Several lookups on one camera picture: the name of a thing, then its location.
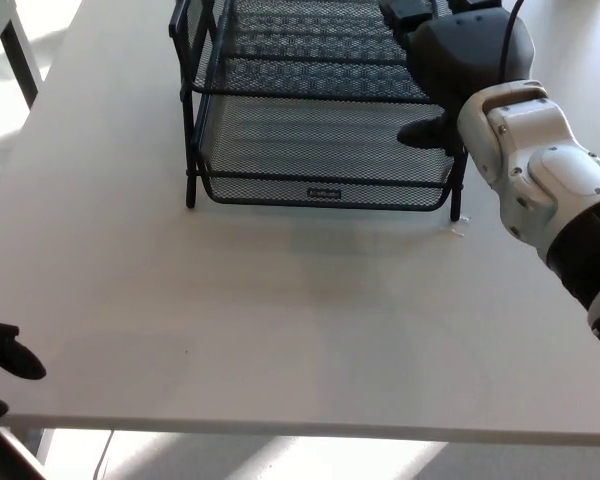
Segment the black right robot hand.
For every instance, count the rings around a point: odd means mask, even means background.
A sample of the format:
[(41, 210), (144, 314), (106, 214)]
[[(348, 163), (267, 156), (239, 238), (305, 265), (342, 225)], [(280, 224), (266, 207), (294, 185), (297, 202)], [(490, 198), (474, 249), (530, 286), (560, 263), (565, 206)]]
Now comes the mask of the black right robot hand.
[(379, 10), (406, 53), (412, 80), (443, 113), (411, 121), (397, 140), (416, 149), (461, 149), (457, 120), (480, 90), (531, 76), (535, 48), (521, 20), (499, 1), (450, 1), (451, 13), (436, 16), (424, 1), (380, 1)]

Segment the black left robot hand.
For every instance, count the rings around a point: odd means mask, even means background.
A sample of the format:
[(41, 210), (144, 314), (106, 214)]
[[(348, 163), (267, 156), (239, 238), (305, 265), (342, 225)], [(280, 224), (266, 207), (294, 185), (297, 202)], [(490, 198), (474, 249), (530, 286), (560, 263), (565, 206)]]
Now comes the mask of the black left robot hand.
[[(41, 380), (47, 370), (39, 357), (18, 340), (20, 328), (0, 323), (0, 368), (9, 374), (26, 379)], [(9, 405), (0, 399), (0, 418), (9, 411)]]

